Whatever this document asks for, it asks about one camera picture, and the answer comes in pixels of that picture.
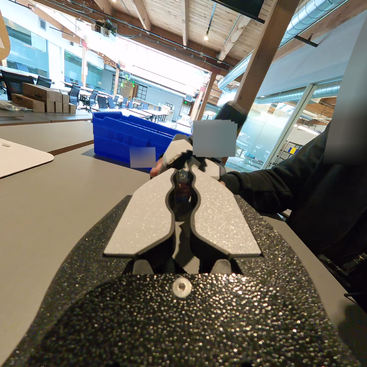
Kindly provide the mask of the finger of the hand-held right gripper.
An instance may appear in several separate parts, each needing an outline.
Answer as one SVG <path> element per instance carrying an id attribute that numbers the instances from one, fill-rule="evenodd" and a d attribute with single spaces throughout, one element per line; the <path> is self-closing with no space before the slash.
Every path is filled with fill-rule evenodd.
<path id="1" fill-rule="evenodd" d="M 217 158 L 203 158 L 200 163 L 200 171 L 216 181 L 222 180 L 222 177 L 227 173 L 222 161 Z"/>
<path id="2" fill-rule="evenodd" d="M 193 156 L 193 146 L 190 137 L 184 134 L 176 134 L 165 153 L 162 166 L 158 171 L 161 174 L 170 168 L 181 170 L 185 163 Z"/>

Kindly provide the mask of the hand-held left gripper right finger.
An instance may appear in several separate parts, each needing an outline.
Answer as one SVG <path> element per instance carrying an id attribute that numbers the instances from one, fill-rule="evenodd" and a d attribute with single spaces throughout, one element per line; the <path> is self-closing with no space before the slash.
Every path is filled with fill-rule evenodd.
<path id="1" fill-rule="evenodd" d="M 262 254 L 232 192 L 196 167 L 191 169 L 197 205 L 192 212 L 193 234 L 223 255 Z"/>

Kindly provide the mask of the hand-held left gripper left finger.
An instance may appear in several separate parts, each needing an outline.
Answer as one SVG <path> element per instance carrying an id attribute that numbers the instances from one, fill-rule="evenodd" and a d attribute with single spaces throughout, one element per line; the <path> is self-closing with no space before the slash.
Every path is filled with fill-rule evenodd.
<path id="1" fill-rule="evenodd" d="M 146 182 L 132 195 L 105 250 L 106 256 L 172 256 L 175 250 L 175 216 L 169 197 L 174 193 L 177 171 L 170 168 Z"/>

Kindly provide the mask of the blue plastic bin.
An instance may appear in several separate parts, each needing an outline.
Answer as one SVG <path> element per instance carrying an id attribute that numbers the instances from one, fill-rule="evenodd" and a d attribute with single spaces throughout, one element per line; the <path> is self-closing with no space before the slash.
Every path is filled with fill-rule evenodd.
<path id="1" fill-rule="evenodd" d="M 178 131 L 122 112 L 95 112 L 92 118 L 94 153 L 123 163 L 130 163 L 131 149 L 145 150 L 154 161 L 165 152 L 176 134 L 190 136 L 190 132 Z"/>

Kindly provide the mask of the person's right hand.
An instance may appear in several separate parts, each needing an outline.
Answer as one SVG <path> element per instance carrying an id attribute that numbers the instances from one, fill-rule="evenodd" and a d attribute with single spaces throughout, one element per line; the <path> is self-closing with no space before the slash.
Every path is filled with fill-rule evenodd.
<path id="1" fill-rule="evenodd" d="M 156 177 L 163 165 L 163 154 L 159 156 L 156 162 L 156 166 L 150 170 L 150 179 Z M 177 185 L 175 189 L 175 197 L 177 203 L 189 202 L 191 197 L 191 187 L 186 185 L 180 185 L 177 179 Z"/>

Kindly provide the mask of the wooden pillar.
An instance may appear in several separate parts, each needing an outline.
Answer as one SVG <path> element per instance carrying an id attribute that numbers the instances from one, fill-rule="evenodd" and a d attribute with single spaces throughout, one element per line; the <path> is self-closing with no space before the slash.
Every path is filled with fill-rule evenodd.
<path id="1" fill-rule="evenodd" d="M 246 113 L 254 103 L 298 4 L 298 0 L 273 3 L 234 99 Z"/>
<path id="2" fill-rule="evenodd" d="M 200 105 L 199 111 L 196 113 L 195 117 L 193 118 L 194 121 L 196 120 L 202 120 L 202 117 L 204 115 L 205 107 L 207 106 L 209 96 L 211 94 L 214 82 L 216 81 L 217 74 L 215 73 L 216 70 L 213 69 L 208 85 L 206 87 L 204 97 L 202 98 L 202 102 Z"/>

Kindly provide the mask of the rows of office chairs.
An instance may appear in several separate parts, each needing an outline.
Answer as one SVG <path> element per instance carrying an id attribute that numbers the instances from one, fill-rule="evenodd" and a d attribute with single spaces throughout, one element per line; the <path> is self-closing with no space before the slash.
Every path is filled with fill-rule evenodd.
<path id="1" fill-rule="evenodd" d="M 64 81 L 69 102 L 77 106 L 79 110 L 102 111 L 108 109 L 126 110 L 144 117 L 167 117 L 173 114 L 171 106 L 162 105 L 157 110 L 145 109 L 144 102 L 131 101 L 120 95 L 107 94 L 97 89 L 83 87 L 78 83 L 71 83 L 71 79 Z"/>

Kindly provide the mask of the black hanging screen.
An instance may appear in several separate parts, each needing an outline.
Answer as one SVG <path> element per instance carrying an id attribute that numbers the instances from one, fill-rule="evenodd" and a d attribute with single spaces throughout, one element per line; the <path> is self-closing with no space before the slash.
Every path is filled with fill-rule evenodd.
<path id="1" fill-rule="evenodd" d="M 261 8 L 263 6 L 263 0 L 214 0 L 224 7 L 227 7 L 241 15 L 247 16 L 261 24 L 265 21 L 259 18 Z"/>

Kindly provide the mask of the white rounded board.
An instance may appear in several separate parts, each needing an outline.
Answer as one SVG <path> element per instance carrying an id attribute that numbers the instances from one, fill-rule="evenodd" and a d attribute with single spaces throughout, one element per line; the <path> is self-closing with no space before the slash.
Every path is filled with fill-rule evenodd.
<path id="1" fill-rule="evenodd" d="M 50 153 L 0 139 L 0 177 L 34 168 L 54 160 Z"/>

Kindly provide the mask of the white ceiling unit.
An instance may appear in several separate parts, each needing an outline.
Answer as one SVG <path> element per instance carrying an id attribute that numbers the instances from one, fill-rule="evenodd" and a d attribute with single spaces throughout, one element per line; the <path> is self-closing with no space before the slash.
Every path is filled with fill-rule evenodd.
<path id="1" fill-rule="evenodd" d="M 91 30 L 100 33 L 104 37 L 112 38 L 117 35 L 117 24 L 112 23 L 109 20 L 93 21 L 91 24 Z"/>

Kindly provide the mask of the brown cardboard box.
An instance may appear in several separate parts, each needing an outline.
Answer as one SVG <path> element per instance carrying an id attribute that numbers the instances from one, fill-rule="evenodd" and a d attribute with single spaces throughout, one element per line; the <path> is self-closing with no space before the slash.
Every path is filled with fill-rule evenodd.
<path id="1" fill-rule="evenodd" d="M 22 83 L 22 88 L 12 88 L 10 96 L 14 104 L 34 112 L 76 113 L 68 94 L 43 86 Z"/>

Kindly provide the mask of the clear plastic bag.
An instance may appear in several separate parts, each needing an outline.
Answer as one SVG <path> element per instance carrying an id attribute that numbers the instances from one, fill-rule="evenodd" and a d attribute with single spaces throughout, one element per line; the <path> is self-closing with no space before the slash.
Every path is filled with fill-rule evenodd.
<path id="1" fill-rule="evenodd" d="M 14 105 L 10 101 L 2 101 L 2 100 L 0 101 L 0 109 L 10 111 L 10 112 L 27 112 L 27 111 L 30 111 L 28 108 Z"/>

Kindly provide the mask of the black desk monitor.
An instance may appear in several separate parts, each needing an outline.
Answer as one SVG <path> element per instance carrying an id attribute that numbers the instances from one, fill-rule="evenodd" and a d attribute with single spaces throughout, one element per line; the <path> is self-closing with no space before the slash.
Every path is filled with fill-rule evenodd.
<path id="1" fill-rule="evenodd" d="M 10 101 L 12 101 L 12 94 L 23 95 L 23 83 L 34 84 L 33 77 L 28 75 L 2 70 L 2 77 L 6 85 L 7 97 Z"/>

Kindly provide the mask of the silver ventilation duct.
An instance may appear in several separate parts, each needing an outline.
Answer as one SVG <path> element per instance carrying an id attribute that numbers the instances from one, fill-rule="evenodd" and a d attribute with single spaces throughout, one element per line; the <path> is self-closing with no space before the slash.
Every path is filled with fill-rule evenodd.
<path id="1" fill-rule="evenodd" d="M 287 30 L 280 42 L 279 48 L 288 44 L 291 40 L 296 39 L 312 47 L 318 44 L 311 41 L 311 35 L 308 39 L 300 36 L 300 34 L 313 25 L 323 20 L 331 14 L 335 9 L 342 6 L 345 1 L 342 0 L 307 0 L 303 1 L 296 9 Z M 227 85 L 243 74 L 250 62 L 252 51 L 244 57 L 222 80 L 218 82 L 218 88 L 223 91 L 229 91 Z"/>
<path id="2" fill-rule="evenodd" d="M 316 88 L 311 98 L 318 99 L 337 96 L 341 86 L 341 82 L 342 80 L 340 79 L 316 85 Z M 304 94 L 305 89 L 306 87 L 258 97 L 255 99 L 255 103 L 272 104 L 298 101 Z"/>

